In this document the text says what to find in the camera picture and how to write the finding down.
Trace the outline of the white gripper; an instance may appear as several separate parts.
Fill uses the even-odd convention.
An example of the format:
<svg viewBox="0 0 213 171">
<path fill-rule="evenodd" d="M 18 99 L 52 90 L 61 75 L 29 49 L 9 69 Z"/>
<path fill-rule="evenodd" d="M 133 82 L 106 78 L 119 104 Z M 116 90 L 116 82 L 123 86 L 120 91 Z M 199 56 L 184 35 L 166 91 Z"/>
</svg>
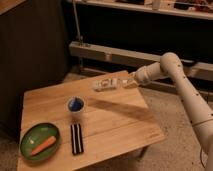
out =
<svg viewBox="0 0 213 171">
<path fill-rule="evenodd" d="M 137 71 L 130 73 L 129 78 L 130 79 L 125 79 L 123 81 L 123 87 L 125 89 L 135 88 L 137 84 L 147 85 L 150 83 L 146 67 L 141 67 Z"/>
</svg>

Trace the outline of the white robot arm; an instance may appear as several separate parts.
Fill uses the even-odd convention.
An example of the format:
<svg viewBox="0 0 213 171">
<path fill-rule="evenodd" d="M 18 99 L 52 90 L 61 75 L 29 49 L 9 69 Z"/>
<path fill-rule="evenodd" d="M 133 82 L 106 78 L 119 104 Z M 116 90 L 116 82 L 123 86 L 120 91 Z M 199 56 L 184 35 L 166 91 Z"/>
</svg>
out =
<svg viewBox="0 0 213 171">
<path fill-rule="evenodd" d="M 159 62 L 142 66 L 130 73 L 126 85 L 148 85 L 154 80 L 170 78 L 176 88 L 201 148 L 208 156 L 205 171 L 213 171 L 213 110 L 187 78 L 180 58 L 165 53 Z"/>
</svg>

